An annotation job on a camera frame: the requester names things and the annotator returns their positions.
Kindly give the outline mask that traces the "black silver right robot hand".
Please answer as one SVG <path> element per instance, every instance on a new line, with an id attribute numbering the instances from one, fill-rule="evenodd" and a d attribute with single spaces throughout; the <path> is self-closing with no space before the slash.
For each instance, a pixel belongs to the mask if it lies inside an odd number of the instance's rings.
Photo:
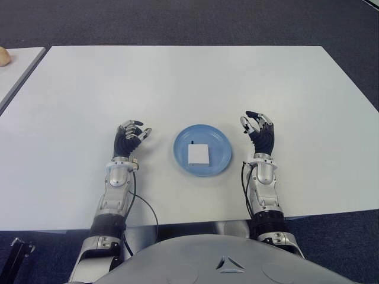
<path id="1" fill-rule="evenodd" d="M 248 118 L 254 119 L 259 128 L 251 125 L 249 120 L 242 116 L 240 123 L 254 145 L 256 154 L 267 154 L 271 156 L 275 144 L 274 123 L 262 113 L 246 111 Z"/>

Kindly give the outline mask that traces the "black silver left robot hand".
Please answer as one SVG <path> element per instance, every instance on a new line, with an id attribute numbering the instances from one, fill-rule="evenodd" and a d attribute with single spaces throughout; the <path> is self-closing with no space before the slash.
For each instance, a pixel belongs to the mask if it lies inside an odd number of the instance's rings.
<path id="1" fill-rule="evenodd" d="M 118 126 L 114 139 L 113 159 L 117 157 L 128 159 L 142 141 L 150 135 L 152 129 L 142 130 L 143 125 L 140 121 L 128 120 Z"/>

